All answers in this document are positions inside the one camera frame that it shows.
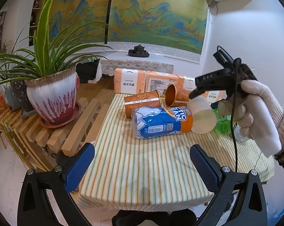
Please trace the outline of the right hand white glove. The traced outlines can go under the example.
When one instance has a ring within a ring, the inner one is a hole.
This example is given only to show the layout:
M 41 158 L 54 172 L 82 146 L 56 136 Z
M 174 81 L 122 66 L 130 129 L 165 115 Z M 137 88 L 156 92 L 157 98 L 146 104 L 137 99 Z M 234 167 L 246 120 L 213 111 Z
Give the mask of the right hand white glove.
M 241 88 L 249 95 L 242 99 L 230 97 L 220 101 L 219 115 L 230 115 L 240 126 L 240 133 L 253 139 L 268 158 L 284 152 L 284 107 L 266 85 L 255 80 L 244 80 Z

